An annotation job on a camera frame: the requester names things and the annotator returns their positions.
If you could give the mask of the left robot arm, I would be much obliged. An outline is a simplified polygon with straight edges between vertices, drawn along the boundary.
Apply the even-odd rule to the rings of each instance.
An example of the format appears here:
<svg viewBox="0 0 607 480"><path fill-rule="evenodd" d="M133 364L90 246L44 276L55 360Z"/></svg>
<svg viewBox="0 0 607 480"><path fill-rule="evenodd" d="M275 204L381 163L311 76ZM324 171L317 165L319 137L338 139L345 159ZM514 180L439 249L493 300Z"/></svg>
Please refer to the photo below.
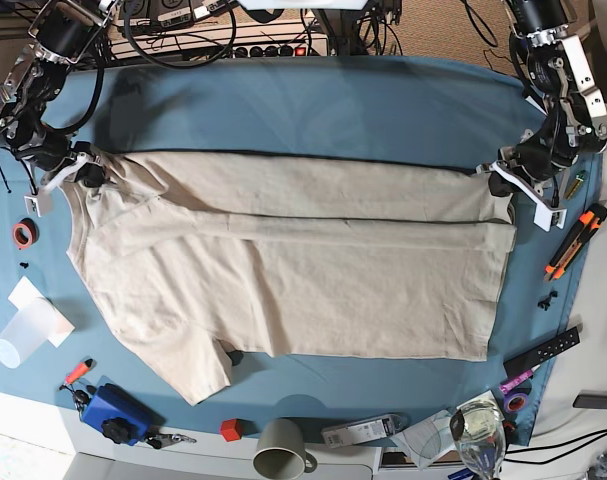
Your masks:
<svg viewBox="0 0 607 480"><path fill-rule="evenodd" d="M561 1L506 1L509 53L523 94L546 118L529 138L503 149L507 170L530 186L607 146L607 108Z"/></svg>

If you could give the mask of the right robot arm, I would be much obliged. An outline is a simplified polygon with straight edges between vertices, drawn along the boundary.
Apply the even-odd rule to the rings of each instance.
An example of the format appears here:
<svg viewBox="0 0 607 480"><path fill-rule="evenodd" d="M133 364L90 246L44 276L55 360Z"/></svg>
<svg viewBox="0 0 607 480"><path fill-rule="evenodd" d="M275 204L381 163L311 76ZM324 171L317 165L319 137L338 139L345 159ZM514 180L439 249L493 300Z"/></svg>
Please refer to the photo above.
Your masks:
<svg viewBox="0 0 607 480"><path fill-rule="evenodd" d="M105 167L87 142L72 137L93 116L105 76L104 37L120 1L48 1L35 16L28 43L0 85L0 149L12 154L26 171L33 193L39 191L34 171L58 174L76 167L65 178L87 188L101 186ZM67 76L88 57L96 80L89 106L74 123L53 127L42 121L49 102L64 87Z"/></svg>

